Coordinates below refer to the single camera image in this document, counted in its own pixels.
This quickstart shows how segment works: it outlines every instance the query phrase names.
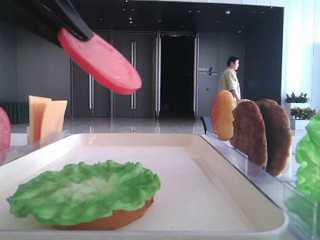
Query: door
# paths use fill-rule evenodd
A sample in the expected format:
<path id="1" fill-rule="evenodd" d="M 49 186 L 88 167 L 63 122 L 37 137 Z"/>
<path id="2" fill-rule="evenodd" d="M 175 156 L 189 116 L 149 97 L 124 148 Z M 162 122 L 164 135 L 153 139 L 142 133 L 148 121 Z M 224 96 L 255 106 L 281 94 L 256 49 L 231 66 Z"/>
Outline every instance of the door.
<path id="1" fill-rule="evenodd" d="M 151 118 L 153 116 L 153 47 L 154 35 L 135 34 L 135 68 L 138 71 L 142 87 L 135 93 L 134 116 L 137 118 Z"/>
<path id="2" fill-rule="evenodd" d="M 115 117 L 152 117 L 153 42 L 152 33 L 114 33 L 114 47 L 136 68 L 142 80 L 142 87 L 135 93 L 114 94 Z"/>
<path id="3" fill-rule="evenodd" d="M 134 34 L 128 32 L 114 33 L 114 47 L 133 65 Z M 134 116 L 134 96 L 114 93 L 114 116 L 130 118 Z"/>
<path id="4" fill-rule="evenodd" d="M 109 32 L 97 32 L 110 41 Z M 99 82 L 72 61 L 73 117 L 109 118 L 111 115 L 111 93 Z"/>
<path id="5" fill-rule="evenodd" d="M 194 118 L 195 34 L 161 34 L 159 116 Z"/>

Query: top bun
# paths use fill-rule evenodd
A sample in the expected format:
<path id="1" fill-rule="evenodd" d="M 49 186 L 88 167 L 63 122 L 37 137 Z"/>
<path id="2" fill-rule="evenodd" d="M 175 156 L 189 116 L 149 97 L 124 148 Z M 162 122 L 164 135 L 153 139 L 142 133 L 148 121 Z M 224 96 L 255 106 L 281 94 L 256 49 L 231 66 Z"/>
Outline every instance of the top bun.
<path id="1" fill-rule="evenodd" d="M 212 129 L 222 141 L 228 141 L 234 135 L 232 111 L 236 106 L 237 103 L 233 95 L 227 90 L 219 92 L 213 100 L 211 109 Z"/>

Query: potted plant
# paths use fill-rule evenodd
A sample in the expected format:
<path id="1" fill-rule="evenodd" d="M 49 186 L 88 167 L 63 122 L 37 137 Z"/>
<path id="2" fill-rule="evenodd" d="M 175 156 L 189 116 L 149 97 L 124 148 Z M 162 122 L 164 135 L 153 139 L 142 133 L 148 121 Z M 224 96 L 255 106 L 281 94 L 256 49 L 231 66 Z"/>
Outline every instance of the potted plant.
<path id="1" fill-rule="evenodd" d="M 293 119 L 290 114 L 291 109 L 300 108 L 305 109 L 309 107 L 310 99 L 307 93 L 300 93 L 300 95 L 295 95 L 293 92 L 291 95 L 286 94 L 286 99 L 284 100 L 283 107 L 288 115 L 289 119 Z"/>
<path id="2" fill-rule="evenodd" d="M 291 129 L 304 130 L 310 119 L 316 115 L 316 110 L 311 109 L 311 107 L 294 107 L 290 110 L 290 114 L 292 116 L 292 119 L 290 120 Z"/>

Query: beige shirt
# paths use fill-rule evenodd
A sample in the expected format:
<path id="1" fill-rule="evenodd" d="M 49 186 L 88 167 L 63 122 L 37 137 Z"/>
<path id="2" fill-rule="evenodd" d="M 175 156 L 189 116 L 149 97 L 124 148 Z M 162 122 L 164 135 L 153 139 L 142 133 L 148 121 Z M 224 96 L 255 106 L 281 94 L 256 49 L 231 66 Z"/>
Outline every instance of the beige shirt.
<path id="1" fill-rule="evenodd" d="M 227 91 L 235 90 L 239 98 L 241 98 L 240 84 L 237 78 L 237 72 L 230 67 L 228 67 L 221 74 L 219 92 L 221 92 L 222 90 L 227 90 Z"/>

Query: brown patty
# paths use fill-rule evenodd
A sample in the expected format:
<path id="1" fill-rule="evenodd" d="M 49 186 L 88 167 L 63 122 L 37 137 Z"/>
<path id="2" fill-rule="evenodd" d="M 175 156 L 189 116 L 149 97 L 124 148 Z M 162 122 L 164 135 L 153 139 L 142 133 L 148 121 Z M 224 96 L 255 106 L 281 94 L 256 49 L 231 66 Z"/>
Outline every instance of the brown patty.
<path id="1" fill-rule="evenodd" d="M 154 199 L 146 200 L 144 206 L 135 211 L 116 210 L 112 216 L 96 219 L 91 222 L 82 222 L 76 225 L 54 225 L 60 230 L 115 230 L 132 223 L 142 217 L 153 204 Z"/>
<path id="2" fill-rule="evenodd" d="M 262 114 L 267 141 L 268 162 L 266 171 L 272 175 L 279 175 L 286 167 L 290 156 L 292 136 L 289 119 L 283 107 L 276 101 L 262 99 L 257 101 Z"/>
<path id="3" fill-rule="evenodd" d="M 233 146 L 248 155 L 256 165 L 267 167 L 267 139 L 264 120 L 254 101 L 243 101 L 232 111 Z"/>

